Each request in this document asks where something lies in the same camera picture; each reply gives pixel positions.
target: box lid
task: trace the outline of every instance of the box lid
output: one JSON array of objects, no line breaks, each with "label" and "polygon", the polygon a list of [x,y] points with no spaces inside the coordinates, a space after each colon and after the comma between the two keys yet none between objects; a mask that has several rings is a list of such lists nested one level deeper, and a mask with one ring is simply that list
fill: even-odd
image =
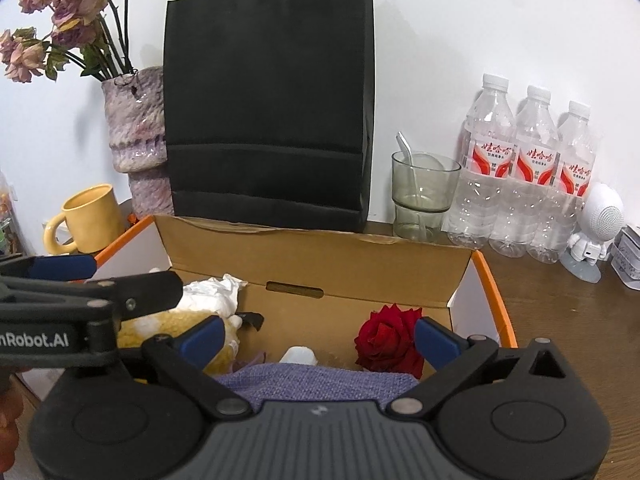
[{"label": "box lid", "polygon": [[471,251],[377,235],[156,216],[175,269],[380,303],[447,304]]}]

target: plastic water bottle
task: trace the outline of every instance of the plastic water bottle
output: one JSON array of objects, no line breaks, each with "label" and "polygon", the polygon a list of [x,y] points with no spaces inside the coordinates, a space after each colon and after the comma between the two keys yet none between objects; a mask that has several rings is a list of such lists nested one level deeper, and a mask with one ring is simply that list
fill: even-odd
[{"label": "plastic water bottle", "polygon": [[509,80],[484,74],[482,88],[466,117],[463,169],[443,227],[453,243],[472,249],[483,247],[494,227],[515,126],[506,99]]},{"label": "plastic water bottle", "polygon": [[549,90],[530,86],[516,117],[515,158],[489,240],[495,251],[511,258],[527,253],[558,166],[560,139],[549,114],[550,102]]},{"label": "plastic water bottle", "polygon": [[569,102],[569,117],[558,128],[560,162],[548,190],[538,230],[527,252],[540,262],[554,264],[574,232],[582,196],[587,191],[599,138],[589,130],[591,109]]}]

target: purple cloth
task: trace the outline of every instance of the purple cloth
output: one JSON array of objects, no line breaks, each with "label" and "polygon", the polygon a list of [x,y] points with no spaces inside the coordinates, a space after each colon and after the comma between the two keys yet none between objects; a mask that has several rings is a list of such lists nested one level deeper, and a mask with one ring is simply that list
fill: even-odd
[{"label": "purple cloth", "polygon": [[250,366],[216,380],[248,400],[254,410],[265,400],[376,400],[385,406],[418,384],[409,374],[279,363]]}]

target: cardboard box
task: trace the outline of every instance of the cardboard box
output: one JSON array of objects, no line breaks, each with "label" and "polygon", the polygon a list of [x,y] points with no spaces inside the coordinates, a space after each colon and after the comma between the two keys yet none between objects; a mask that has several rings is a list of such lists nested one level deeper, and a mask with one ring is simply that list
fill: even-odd
[{"label": "cardboard box", "polygon": [[[173,269],[185,283],[229,273],[248,282],[239,310],[265,318],[240,333],[240,359],[277,362],[308,346],[321,365],[357,370],[354,338],[385,304],[420,307],[462,337],[516,339],[478,251],[379,235],[284,230],[169,216],[148,217],[97,257],[95,279]],[[42,371],[23,380],[42,398]]]}]

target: white robot figurine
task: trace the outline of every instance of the white robot figurine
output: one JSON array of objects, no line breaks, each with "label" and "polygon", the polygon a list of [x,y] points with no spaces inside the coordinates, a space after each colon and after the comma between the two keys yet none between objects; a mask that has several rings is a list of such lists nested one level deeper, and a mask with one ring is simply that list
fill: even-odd
[{"label": "white robot figurine", "polygon": [[590,186],[578,214],[580,232],[571,235],[561,263],[585,282],[600,281],[598,260],[607,257],[606,242],[613,240],[625,225],[624,206],[619,194],[601,182]]}]

